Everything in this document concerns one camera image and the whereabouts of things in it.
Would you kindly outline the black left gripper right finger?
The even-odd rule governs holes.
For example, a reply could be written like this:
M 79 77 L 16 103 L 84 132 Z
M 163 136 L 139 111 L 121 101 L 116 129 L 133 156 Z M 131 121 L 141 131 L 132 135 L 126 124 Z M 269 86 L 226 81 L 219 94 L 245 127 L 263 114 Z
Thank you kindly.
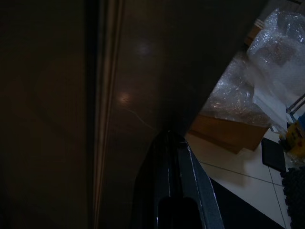
M 195 215 L 200 219 L 200 228 L 223 229 L 211 181 L 185 140 L 179 142 L 177 156 L 183 196 L 195 202 Z

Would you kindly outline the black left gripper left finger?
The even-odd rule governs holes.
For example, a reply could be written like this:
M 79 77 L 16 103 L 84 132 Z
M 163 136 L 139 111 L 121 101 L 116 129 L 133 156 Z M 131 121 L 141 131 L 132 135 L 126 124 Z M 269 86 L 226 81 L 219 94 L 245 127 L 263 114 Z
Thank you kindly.
M 164 131 L 153 140 L 135 180 L 130 228 L 196 229 L 198 190 L 186 140 Z

